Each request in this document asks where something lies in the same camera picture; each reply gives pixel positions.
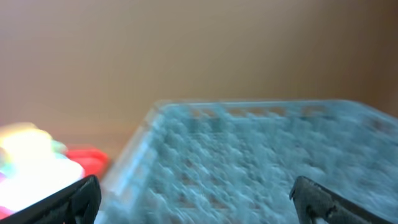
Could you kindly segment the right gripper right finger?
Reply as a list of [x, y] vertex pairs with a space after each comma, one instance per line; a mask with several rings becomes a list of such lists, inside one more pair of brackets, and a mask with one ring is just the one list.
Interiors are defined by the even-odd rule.
[[289, 194], [300, 224], [390, 224], [305, 176], [296, 178]]

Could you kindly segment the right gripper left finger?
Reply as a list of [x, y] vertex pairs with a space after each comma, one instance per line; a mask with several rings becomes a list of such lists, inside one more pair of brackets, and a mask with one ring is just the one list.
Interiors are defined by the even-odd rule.
[[94, 224], [101, 203], [100, 183], [89, 175], [1, 220], [1, 224]]

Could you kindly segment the light blue bowl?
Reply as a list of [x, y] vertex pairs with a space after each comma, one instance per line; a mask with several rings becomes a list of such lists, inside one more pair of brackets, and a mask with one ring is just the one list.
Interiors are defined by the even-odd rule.
[[69, 159], [24, 165], [1, 181], [1, 206], [18, 212], [77, 182], [84, 174], [82, 166]]

